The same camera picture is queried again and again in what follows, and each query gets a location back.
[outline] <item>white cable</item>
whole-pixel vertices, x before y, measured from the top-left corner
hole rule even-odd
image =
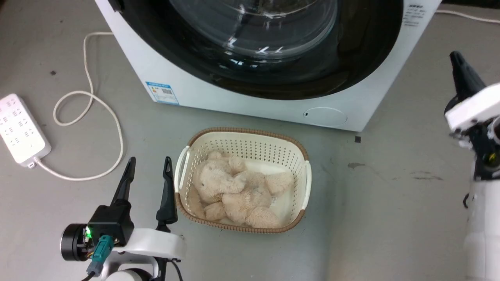
[[[87,36],[85,36],[85,39],[83,39],[83,64],[85,66],[85,73],[87,74],[88,83],[90,85],[90,92],[83,91],[83,90],[76,90],[76,91],[72,91],[72,92],[69,92],[69,93],[65,94],[55,104],[54,111],[52,113],[52,117],[54,118],[55,123],[57,125],[59,125],[59,126],[66,127],[66,126],[73,125],[76,122],[80,121],[80,119],[82,119],[83,116],[85,116],[85,114],[91,108],[92,102],[94,100],[98,101],[102,106],[104,106],[109,111],[109,113],[111,114],[111,116],[113,116],[114,121],[116,122],[116,128],[118,129],[118,138],[120,140],[120,154],[118,156],[118,160],[116,160],[116,162],[113,164],[113,166],[111,166],[111,168],[109,168],[107,171],[105,171],[105,172],[103,172],[101,174],[98,174],[98,175],[95,175],[95,176],[89,176],[89,177],[69,177],[69,176],[65,176],[65,175],[57,173],[57,172],[53,171],[52,169],[50,169],[49,167],[45,166],[45,164],[43,164],[40,159],[35,159],[35,162],[40,167],[42,167],[45,171],[51,173],[52,175],[54,175],[54,176],[56,176],[58,178],[61,178],[63,180],[67,180],[67,181],[83,182],[83,181],[91,181],[91,180],[95,180],[95,179],[104,177],[107,174],[111,173],[118,166],[118,164],[120,164],[120,161],[122,160],[122,157],[123,157],[123,154],[124,154],[124,140],[123,140],[123,136],[122,136],[122,128],[120,127],[120,122],[118,121],[118,117],[115,114],[115,112],[113,112],[113,110],[111,109],[111,107],[109,107],[109,105],[107,105],[104,101],[102,101],[100,98],[98,98],[94,94],[94,85],[92,84],[92,79],[91,79],[91,76],[89,74],[89,68],[88,68],[88,65],[87,65],[87,39],[89,37],[98,36],[98,35],[113,35],[113,33],[112,32],[92,32],[92,33],[87,34]],[[71,122],[67,122],[67,123],[60,122],[58,120],[57,114],[56,114],[57,111],[58,111],[59,105],[67,97],[72,96],[72,95],[77,95],[77,94],[87,95],[87,96],[90,97],[90,100],[88,101],[87,107],[80,114],[80,116],[78,116],[75,120],[73,120]]]
[[[473,16],[473,15],[468,15],[468,14],[465,14],[465,13],[457,12],[457,11],[454,11],[454,10],[437,10],[436,14],[455,15],[455,16],[459,16],[459,17],[463,17],[463,18],[467,18],[467,19],[470,19],[470,20],[479,21],[479,22],[483,22],[483,23],[500,24],[500,20],[477,17],[477,16]]]

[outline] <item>teddy bear ear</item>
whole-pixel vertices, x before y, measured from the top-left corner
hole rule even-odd
[[[208,159],[219,159],[222,157],[223,155],[219,151],[212,151],[208,154]]]

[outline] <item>power cord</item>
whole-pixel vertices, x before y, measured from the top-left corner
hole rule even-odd
[[[179,269],[179,266],[177,265],[177,263],[173,259],[166,259],[166,262],[173,264],[173,266],[175,267],[175,270],[177,271],[177,275],[179,276],[179,281],[183,281],[183,276],[181,274],[181,270]]]
[[[87,277],[83,278],[81,281],[89,281],[90,279],[92,279],[92,277],[94,277],[94,275],[96,275],[96,273],[92,272]]]
[[[120,122],[118,121],[118,117],[115,114],[115,112],[111,109],[111,107],[109,107],[104,101],[102,101],[100,98],[98,98],[94,94],[94,85],[92,84],[92,79],[91,79],[91,76],[89,74],[89,67],[87,64],[87,39],[92,37],[92,36],[101,36],[101,35],[113,35],[113,33],[112,32],[92,32],[92,33],[87,34],[87,36],[85,36],[85,39],[83,39],[83,64],[85,66],[85,73],[87,75],[88,84],[90,85],[90,92],[84,91],[84,90],[76,90],[76,91],[72,91],[72,92],[65,94],[55,104],[54,110],[52,112],[52,117],[53,117],[55,123],[59,126],[62,126],[62,127],[71,126],[71,125],[75,124],[76,122],[80,121],[80,119],[82,119],[82,117],[85,116],[85,114],[87,114],[87,112],[91,108],[92,102],[94,100],[98,101],[102,106],[104,106],[104,108],[106,108],[109,111],[109,113],[113,117],[114,121],[116,122],[116,128],[118,129],[118,138],[120,141],[120,154],[119,154],[116,162],[113,164],[113,166],[111,166],[111,168],[109,168],[107,171],[100,173],[98,175],[89,176],[89,177],[69,177],[69,176],[62,175],[62,174],[50,169],[49,167],[47,167],[45,164],[42,163],[42,161],[40,159],[35,158],[35,163],[38,164],[40,167],[42,167],[45,171],[51,173],[52,175],[54,175],[60,179],[66,180],[66,181],[83,182],[83,181],[91,181],[91,180],[102,178],[102,177],[106,176],[107,174],[111,173],[118,166],[118,164],[120,164],[120,161],[122,160],[122,157],[124,154],[124,140],[123,140],[123,136],[122,136],[122,128],[120,127]],[[59,105],[61,105],[61,103],[66,98],[68,98],[69,96],[73,96],[73,95],[87,95],[90,97],[90,100],[88,101],[87,107],[80,114],[80,116],[78,116],[75,120],[73,120],[71,122],[63,123],[63,122],[59,121],[59,119],[57,117],[57,111],[59,109]]]
[[[461,12],[457,12],[454,10],[437,10],[436,14],[448,14],[448,15],[454,15],[454,16],[459,16],[462,18],[467,18],[470,20],[478,21],[478,22],[483,22],[483,23],[491,23],[491,24],[500,24],[500,20],[496,19],[489,19],[489,18],[482,18],[482,17],[477,17]]]

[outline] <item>basket handle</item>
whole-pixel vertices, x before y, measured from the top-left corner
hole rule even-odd
[[[309,203],[309,196],[311,195],[311,184],[313,183],[313,172],[311,170],[311,163],[305,161],[305,195],[304,202],[302,203],[302,210],[305,210]]]
[[[181,185],[181,178],[179,177],[181,175],[181,170],[182,170],[182,178],[184,178],[184,175],[186,174],[186,169],[182,168],[182,163],[184,159],[186,159],[186,154],[188,153],[190,146],[184,147],[182,152],[179,155],[179,159],[177,160],[177,165],[175,165],[175,176],[173,178],[174,181],[174,186],[175,186],[175,193],[179,193],[180,185]]]

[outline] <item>green led light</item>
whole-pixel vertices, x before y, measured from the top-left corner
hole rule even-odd
[[[88,226],[85,227],[85,236],[87,236],[87,238],[92,238],[91,229]]]

